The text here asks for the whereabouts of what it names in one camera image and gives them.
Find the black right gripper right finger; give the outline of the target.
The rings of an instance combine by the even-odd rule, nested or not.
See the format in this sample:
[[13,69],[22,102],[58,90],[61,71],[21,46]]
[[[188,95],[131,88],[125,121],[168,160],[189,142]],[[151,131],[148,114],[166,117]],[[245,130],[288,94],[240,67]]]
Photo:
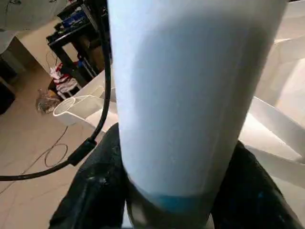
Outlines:
[[211,211],[216,229],[302,229],[267,171],[237,142]]

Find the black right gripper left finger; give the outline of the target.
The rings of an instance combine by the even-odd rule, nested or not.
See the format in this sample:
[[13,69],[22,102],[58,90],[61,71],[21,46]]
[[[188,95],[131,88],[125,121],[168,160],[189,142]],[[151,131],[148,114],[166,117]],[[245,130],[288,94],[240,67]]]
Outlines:
[[127,193],[119,125],[114,124],[79,167],[49,227],[120,229]]

